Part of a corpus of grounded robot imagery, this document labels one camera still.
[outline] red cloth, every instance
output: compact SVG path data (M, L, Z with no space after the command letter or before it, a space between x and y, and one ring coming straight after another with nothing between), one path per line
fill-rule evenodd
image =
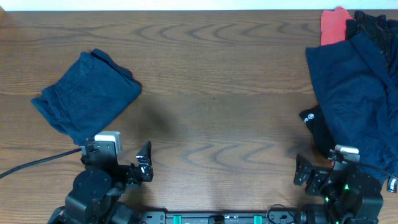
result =
M346 39L346 21L353 19L343 7L324 10L321 16L321 45L335 44Z

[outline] wire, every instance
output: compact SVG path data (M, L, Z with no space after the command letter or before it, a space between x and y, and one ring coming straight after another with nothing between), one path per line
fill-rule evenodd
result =
M269 210L272 209L274 206L281 206L281 207L283 207L283 208L286 208L285 206L283 206L283 205L281 205L281 204L273 204L273 205L271 205L271 207L269 207L269 208L267 209L266 218L268 218L268 220L269 220L272 224L276 224L276 223L275 223L274 221L272 221L272 220L269 218ZM287 213L293 218L293 221L290 222L290 223L294 223L294 222L296 221L296 217L295 217L294 215L292 215L290 211L287 211Z
M376 170L376 171L378 171L378 172L380 172L382 174L389 175L390 177L395 178L395 179L398 180L398 176L396 176L394 174L391 174L390 172L387 172L385 170L382 170L382 169L380 169L378 167L372 166L370 164L363 164L362 162L351 161L351 160L348 160L348 159L342 159L342 161L349 162L351 164L355 164L355 165L358 165L358 166L363 166L363 167L367 167L367 168L370 168L370 169L374 169L374 170Z
M36 160L36 161L33 161L33 162L28 162L26 164L17 166L15 168L12 168L9 171L6 171L6 172L0 174L0 179L2 179L3 177L5 177L5 176L7 176L9 174L12 174L13 172L18 171L20 169L23 169L23 168L26 168L26 167L30 167L30 166L33 166L33 165L36 165L36 164L40 164L42 162L48 162L48 161L51 161L53 159L58 159L58 158L61 158L61 157L64 157L64 156L67 156L67 155L70 155L70 154L73 154L73 153L76 153L76 152L80 152L80 151L81 151L81 149L74 149L72 151L64 152L64 153L61 153L61 154L58 154L58 155L55 155L55 156L50 156L50 157L47 157L47 158L44 158L44 159L39 159L39 160Z

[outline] tabletop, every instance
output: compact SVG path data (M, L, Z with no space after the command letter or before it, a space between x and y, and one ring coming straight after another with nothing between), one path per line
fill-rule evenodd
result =
M293 184L298 153L329 166L298 114L317 105L305 48L321 11L6 12L0 17L0 172L76 148L30 100L99 48L143 84L105 130L120 164L152 141L154 179L122 201L169 211L266 210L322 201ZM368 11L398 19L397 11ZM64 205L80 155L0 180L0 223L46 223ZM382 191L381 223L396 223Z

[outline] dark blue garment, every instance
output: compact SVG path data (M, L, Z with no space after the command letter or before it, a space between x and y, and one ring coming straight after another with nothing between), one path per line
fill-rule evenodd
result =
M83 145L111 123L141 94L129 70L116 65L101 50L80 58L33 105L56 130Z
M394 60L387 72L383 52L363 33L307 49L312 85L335 142L357 147L361 162L397 173L398 61ZM359 168L381 182L387 177Z

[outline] black cable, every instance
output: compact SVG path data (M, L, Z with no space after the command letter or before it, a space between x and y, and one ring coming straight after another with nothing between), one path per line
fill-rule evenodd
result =
M364 163L362 163L362 162L351 161L351 160L348 160L348 159L342 159L342 161L344 161L344 162L349 162L349 163L355 164L355 165L357 165L357 166L363 166L363 167L367 167L367 168L370 168L370 169L374 169L374 170L376 170L376 171L378 171L378 172L380 172L380 173L382 173L382 174L389 175L390 177L393 177L393 178L395 178L395 179L398 180L398 176L396 176L396 175L394 175L394 174L391 174L390 172L387 172L387 171L385 171L385 170L383 170L383 169L380 169L380 168L378 168L378 167L372 166L372 165L370 165L370 164L364 164Z
M67 155L70 155L70 154L73 154L73 153L76 153L76 152L80 152L80 151L81 151L81 149L74 149L72 151L64 152L64 153L61 153L61 154L58 154L58 155L55 155L55 156L50 156L50 157L47 157L47 158L44 158L44 159L39 159L39 160L36 160L36 161L33 161L33 162L28 162L26 164L17 166L15 168L12 168L9 171L6 171L6 172L0 174L0 179L2 179L3 177L5 177L5 176L7 176L9 174L12 174L13 172L18 171L20 169L23 169L23 168L26 168L26 167L30 167L30 166L33 166L33 165L36 165L36 164L40 164L42 162L51 161L53 159L58 159L58 158L61 158L61 157L64 157L64 156L67 156Z
M269 210L272 209L274 206L277 206L277 205L278 205L278 206L281 206L281 207L283 207L283 208L286 208L285 206L283 206L283 205L281 205L281 204L273 204L273 205L271 205L271 207L269 207L269 208L267 209L266 218L268 218L268 220L269 220L272 224L276 224L276 223L275 223L274 221L272 221L272 220L269 218ZM287 211L287 213L293 218L293 221L290 222L291 224L293 224L293 223L296 221L296 217L295 217L294 215L292 215L290 211Z

